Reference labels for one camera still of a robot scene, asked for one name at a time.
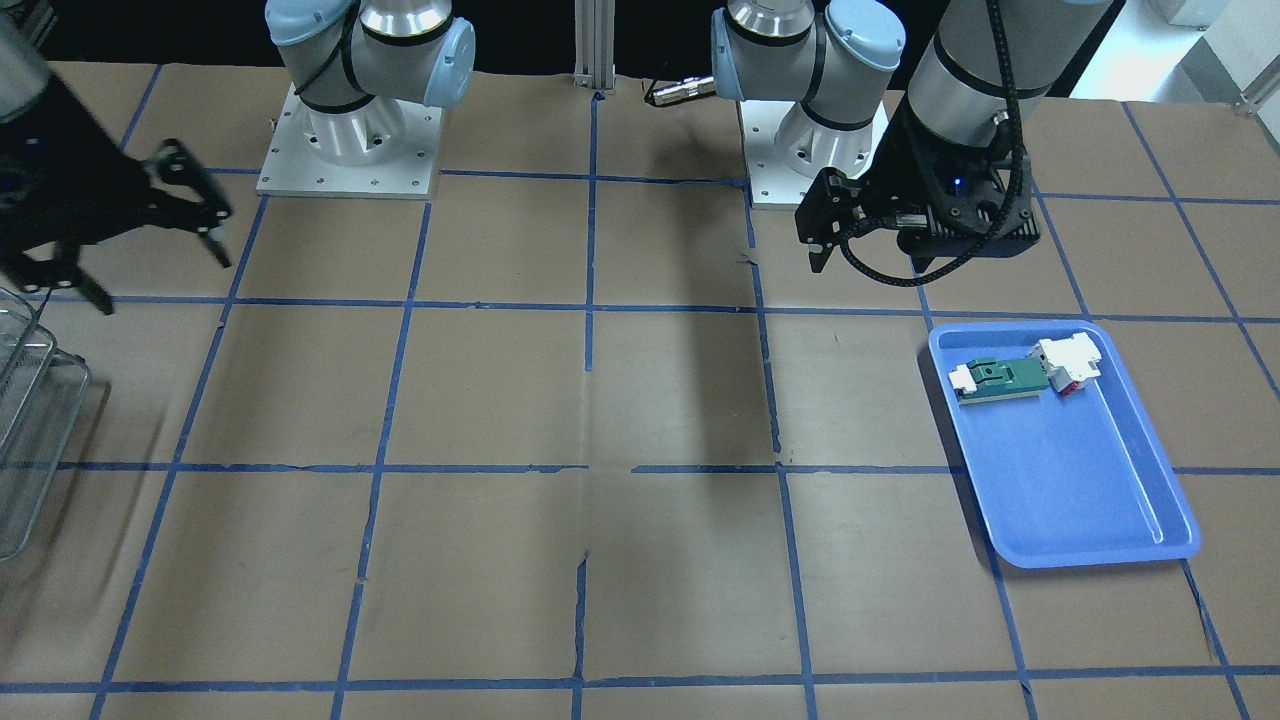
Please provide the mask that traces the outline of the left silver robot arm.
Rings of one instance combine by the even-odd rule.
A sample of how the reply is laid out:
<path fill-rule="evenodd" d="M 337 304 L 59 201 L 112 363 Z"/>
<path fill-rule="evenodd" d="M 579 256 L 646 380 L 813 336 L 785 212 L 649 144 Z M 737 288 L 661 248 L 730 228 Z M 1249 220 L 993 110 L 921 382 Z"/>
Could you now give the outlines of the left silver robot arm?
<path fill-rule="evenodd" d="M 860 176 L 829 142 L 870 127 L 908 31 L 879 1 L 730 1 L 710 20 L 719 96 L 785 101 L 780 146 L 809 188 L 794 214 L 820 273 L 833 255 L 916 287 L 1041 241 L 1024 123 L 1102 20 L 1105 1 L 951 1 Z"/>

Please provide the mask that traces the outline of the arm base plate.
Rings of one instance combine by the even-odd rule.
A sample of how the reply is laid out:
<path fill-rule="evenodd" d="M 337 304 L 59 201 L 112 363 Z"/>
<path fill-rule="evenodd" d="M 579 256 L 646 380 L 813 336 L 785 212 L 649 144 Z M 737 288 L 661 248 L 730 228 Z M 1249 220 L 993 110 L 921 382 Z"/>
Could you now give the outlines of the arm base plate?
<path fill-rule="evenodd" d="M 754 208 L 792 211 L 823 167 L 836 167 L 858 178 L 890 123 L 899 94 L 888 91 L 870 123 L 855 131 L 818 126 L 799 102 L 748 100 L 739 104 Z"/>
<path fill-rule="evenodd" d="M 445 113 L 375 97 L 325 114 L 288 91 L 256 191 L 271 197 L 428 200 Z"/>

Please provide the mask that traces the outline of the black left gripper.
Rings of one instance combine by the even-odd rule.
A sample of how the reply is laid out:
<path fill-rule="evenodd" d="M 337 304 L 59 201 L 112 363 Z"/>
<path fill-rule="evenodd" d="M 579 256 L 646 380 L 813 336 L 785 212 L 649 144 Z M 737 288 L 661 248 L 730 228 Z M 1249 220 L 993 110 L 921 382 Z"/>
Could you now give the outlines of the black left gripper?
<path fill-rule="evenodd" d="M 1011 152 L 1009 113 L 996 111 L 979 135 L 988 143 L 972 146 L 940 137 L 902 100 L 861 179 L 827 167 L 817 172 L 797 205 L 797 240 L 808 247 L 812 273 L 822 273 L 838 246 L 867 229 L 865 213 L 882 217 L 883 228 L 896 233 L 896 246 L 915 272 L 927 272 L 936 260 L 928 206 L 989 200 L 998 204 L 996 218 L 1005 191 L 995 165 Z"/>

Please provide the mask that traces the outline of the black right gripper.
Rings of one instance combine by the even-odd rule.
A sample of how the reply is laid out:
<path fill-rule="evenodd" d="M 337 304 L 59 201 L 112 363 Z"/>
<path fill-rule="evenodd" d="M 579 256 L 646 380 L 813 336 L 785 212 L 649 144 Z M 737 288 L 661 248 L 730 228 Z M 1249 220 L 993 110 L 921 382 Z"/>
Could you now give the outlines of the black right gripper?
<path fill-rule="evenodd" d="M 142 206 L 147 225 L 193 233 L 220 266 L 232 266 L 221 236 L 234 210 L 178 138 L 164 140 L 141 165 L 50 74 L 29 108 L 3 123 L 1 141 L 1 269 L 23 291 L 76 290 L 102 315 L 114 314 L 111 295 L 81 266 L 82 245 L 128 231 Z M 46 243 L 50 259 L 27 254 Z"/>

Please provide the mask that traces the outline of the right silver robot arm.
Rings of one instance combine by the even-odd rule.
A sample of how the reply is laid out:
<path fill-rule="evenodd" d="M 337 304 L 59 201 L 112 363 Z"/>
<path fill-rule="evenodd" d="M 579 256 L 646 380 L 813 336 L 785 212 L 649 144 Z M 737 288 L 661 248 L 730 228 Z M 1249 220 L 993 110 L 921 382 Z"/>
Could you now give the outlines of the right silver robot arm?
<path fill-rule="evenodd" d="M 324 161 L 388 158 L 404 137 L 401 102 L 452 108 L 470 83 L 475 31 L 448 1 L 270 1 L 265 19 Z M 233 209 L 209 170 L 174 138 L 125 155 L 10 15 L 1 149 L 1 266 L 17 288 L 73 288 L 111 314 L 81 250 L 146 225 L 187 231 L 230 265 L 219 231 Z"/>

